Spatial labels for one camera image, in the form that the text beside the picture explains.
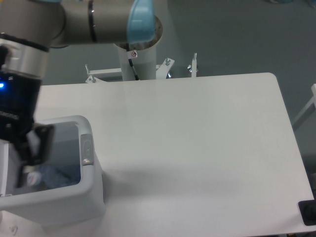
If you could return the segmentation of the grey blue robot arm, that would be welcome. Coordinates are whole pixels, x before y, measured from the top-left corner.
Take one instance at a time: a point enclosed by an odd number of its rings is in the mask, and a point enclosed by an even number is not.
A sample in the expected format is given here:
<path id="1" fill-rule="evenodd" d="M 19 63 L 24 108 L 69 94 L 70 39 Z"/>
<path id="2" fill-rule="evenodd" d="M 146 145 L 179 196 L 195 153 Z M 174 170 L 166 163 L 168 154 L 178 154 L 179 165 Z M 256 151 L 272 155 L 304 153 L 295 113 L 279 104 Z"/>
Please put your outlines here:
<path id="1" fill-rule="evenodd" d="M 42 164 L 52 125 L 34 112 L 51 48 L 93 43 L 144 43 L 155 37 L 151 0 L 4 0 L 0 5 L 0 138 L 23 169 Z"/>

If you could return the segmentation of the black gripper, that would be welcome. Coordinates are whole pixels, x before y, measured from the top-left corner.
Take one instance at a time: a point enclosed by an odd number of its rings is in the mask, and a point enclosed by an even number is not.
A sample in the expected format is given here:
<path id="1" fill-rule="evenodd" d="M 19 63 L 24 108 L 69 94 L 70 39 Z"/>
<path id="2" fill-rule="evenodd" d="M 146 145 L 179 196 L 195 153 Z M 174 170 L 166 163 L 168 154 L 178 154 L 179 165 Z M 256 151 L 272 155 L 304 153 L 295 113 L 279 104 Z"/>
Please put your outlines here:
<path id="1" fill-rule="evenodd" d="M 41 80 L 18 74 L 0 74 L 0 138 L 13 143 L 20 158 L 16 188 L 24 184 L 24 169 L 48 159 L 55 127 L 34 124 Z"/>

